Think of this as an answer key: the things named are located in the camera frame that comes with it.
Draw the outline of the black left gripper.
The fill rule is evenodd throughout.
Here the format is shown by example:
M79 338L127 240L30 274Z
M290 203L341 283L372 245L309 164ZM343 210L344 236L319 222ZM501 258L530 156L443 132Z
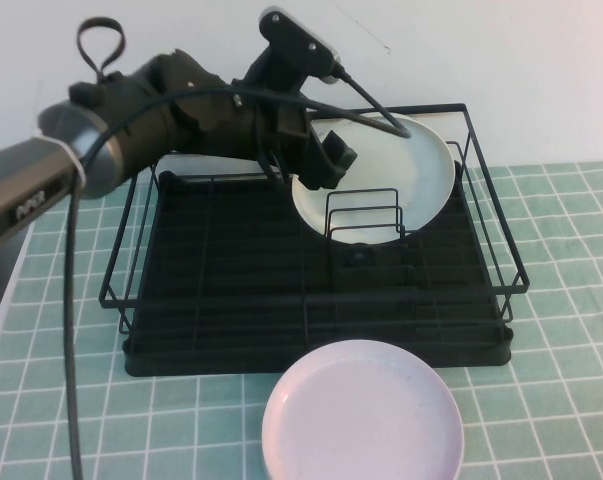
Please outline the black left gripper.
M310 141L307 108L278 101L235 95L234 120L238 136L233 138L233 157L256 161L259 150L271 165L280 165L288 175L297 175L309 190L334 189L357 153L334 131L321 142Z

